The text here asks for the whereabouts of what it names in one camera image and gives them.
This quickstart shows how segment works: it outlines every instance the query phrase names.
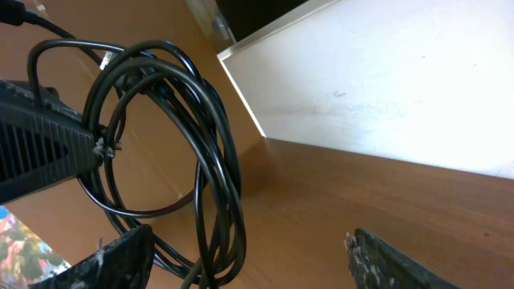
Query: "black cable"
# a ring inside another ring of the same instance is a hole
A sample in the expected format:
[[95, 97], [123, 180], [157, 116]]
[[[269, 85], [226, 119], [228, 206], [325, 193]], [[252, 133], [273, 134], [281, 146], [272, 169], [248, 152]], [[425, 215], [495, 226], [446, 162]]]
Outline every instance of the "black cable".
[[[54, 31], [60, 29], [56, 29], [53, 24], [45, 25]], [[134, 228], [140, 225], [136, 218], [155, 218], [169, 214], [194, 200], [200, 259], [192, 262], [158, 236], [154, 236], [156, 246], [174, 260], [168, 260], [164, 254], [156, 250], [155, 264], [183, 278], [182, 288], [188, 288], [192, 283], [199, 284], [200, 288], [216, 288], [230, 282], [243, 266], [246, 255], [246, 233], [239, 202], [241, 195], [239, 159], [230, 134], [225, 109], [216, 91], [200, 76], [198, 69], [187, 55], [170, 42], [154, 40], [131, 47], [121, 47], [78, 39], [56, 39], [39, 43], [29, 54], [29, 80], [36, 99], [41, 100], [37, 77], [38, 58], [44, 51], [54, 47], [77, 47], [84, 52], [97, 49], [118, 54], [96, 78], [88, 93], [82, 117], [82, 125], [94, 132], [97, 139], [101, 137], [104, 139], [104, 168], [112, 201], [107, 197], [98, 169], [78, 177], [84, 191], [104, 209], [109, 221], [120, 234], [127, 230], [120, 218], [129, 228]], [[149, 56], [145, 53], [149, 49], [169, 52], [184, 68]], [[100, 111], [108, 92], [115, 87], [120, 78], [133, 75], [135, 71], [140, 72], [138, 74], [140, 78], [135, 79], [131, 88], [121, 96], [109, 125], [101, 126]], [[173, 88], [182, 97], [186, 106], [175, 96]], [[120, 124], [123, 121], [125, 109], [138, 93], [146, 94], [166, 113], [177, 125], [198, 158], [194, 189], [180, 201], [159, 210], [127, 210], [114, 180], [113, 159], [110, 153], [114, 151], [119, 140], [117, 136], [120, 134]], [[221, 140], [223, 152], [220, 149], [218, 137]], [[214, 231], [209, 242], [206, 239], [202, 208], [203, 190], [207, 184], [212, 187], [217, 208]], [[234, 226], [234, 233], [231, 235], [232, 226]]]

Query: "cable bundle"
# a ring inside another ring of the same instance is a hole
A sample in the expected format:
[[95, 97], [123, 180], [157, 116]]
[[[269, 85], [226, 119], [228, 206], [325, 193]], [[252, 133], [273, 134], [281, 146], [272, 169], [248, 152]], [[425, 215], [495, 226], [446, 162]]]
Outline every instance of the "cable bundle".
[[[183, 278], [182, 288], [199, 284], [200, 288], [216, 288], [229, 283], [241, 270], [246, 254], [246, 234], [243, 212], [239, 202], [241, 196], [241, 174], [235, 144], [230, 134], [225, 109], [217, 92], [204, 80], [189, 57], [172, 43], [162, 40], [138, 43], [122, 47], [74, 39], [61, 28], [28, 14], [26, 22], [43, 26], [65, 39], [47, 40], [36, 45], [29, 55], [28, 74], [35, 99], [42, 104], [37, 75], [39, 56], [55, 47], [77, 47], [100, 65], [100, 57], [92, 49], [111, 51], [117, 56], [98, 75], [88, 93], [82, 125], [103, 141], [104, 168], [107, 177], [110, 201], [100, 180], [99, 169], [78, 176], [88, 196], [107, 214], [118, 233], [140, 225], [137, 218], [155, 218], [169, 214], [194, 200], [196, 229], [200, 259], [192, 262], [154, 235], [155, 245], [172, 260], [156, 250], [154, 263]], [[148, 50], [167, 51], [183, 68], [157, 59]], [[100, 125], [100, 111], [108, 92], [115, 88], [120, 98], [107, 127]], [[187, 108], [177, 98], [173, 88], [183, 99]], [[177, 125], [197, 156], [194, 189], [178, 202], [159, 210], [127, 210], [116, 187], [112, 170], [112, 152], [120, 140], [125, 123], [125, 109], [138, 93], [146, 94]], [[218, 144], [221, 139], [223, 152]], [[203, 216], [203, 190], [209, 184], [214, 193], [217, 215], [214, 231], [208, 242]]]

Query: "brown wall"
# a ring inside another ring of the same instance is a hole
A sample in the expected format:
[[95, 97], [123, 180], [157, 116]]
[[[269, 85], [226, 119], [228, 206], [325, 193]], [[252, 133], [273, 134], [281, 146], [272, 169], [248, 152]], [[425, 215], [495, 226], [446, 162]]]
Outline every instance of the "brown wall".
[[[239, 153], [261, 138], [185, 1], [50, 0], [43, 4], [52, 22], [82, 39], [122, 45], [148, 39], [176, 43], [221, 95]], [[28, 51], [41, 40], [55, 38], [28, 24], [1, 25], [0, 37], [0, 77], [4, 79], [27, 79]], [[42, 83], [58, 88], [61, 99], [80, 112], [97, 72], [91, 60], [68, 48], [48, 51], [39, 65]], [[107, 122], [115, 104], [115, 96], [108, 98], [103, 122]], [[171, 120], [144, 96], [136, 97], [128, 106], [122, 143], [123, 151], [114, 163], [127, 207], [156, 209], [189, 192], [195, 157]], [[88, 199], [76, 180], [7, 207], [70, 263], [91, 254], [101, 236], [107, 240], [116, 237], [102, 210]]]

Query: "colorful patterned fabric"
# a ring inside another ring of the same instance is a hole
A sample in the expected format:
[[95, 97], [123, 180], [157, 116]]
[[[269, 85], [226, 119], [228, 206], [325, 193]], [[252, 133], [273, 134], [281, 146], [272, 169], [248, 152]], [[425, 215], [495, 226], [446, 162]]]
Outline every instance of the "colorful patterned fabric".
[[0, 206], [0, 288], [26, 288], [27, 284], [40, 282], [69, 267], [70, 264]]

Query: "wood grain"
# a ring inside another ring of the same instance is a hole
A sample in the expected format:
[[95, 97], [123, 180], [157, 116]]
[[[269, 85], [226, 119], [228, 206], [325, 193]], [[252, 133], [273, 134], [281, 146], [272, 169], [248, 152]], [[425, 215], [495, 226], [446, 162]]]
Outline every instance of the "wood grain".
[[[247, 260], [226, 288], [355, 287], [343, 240], [357, 227], [461, 287], [514, 285], [512, 180], [279, 140], [241, 162]], [[197, 258], [193, 216], [153, 228]], [[154, 267], [148, 288], [180, 283]]]

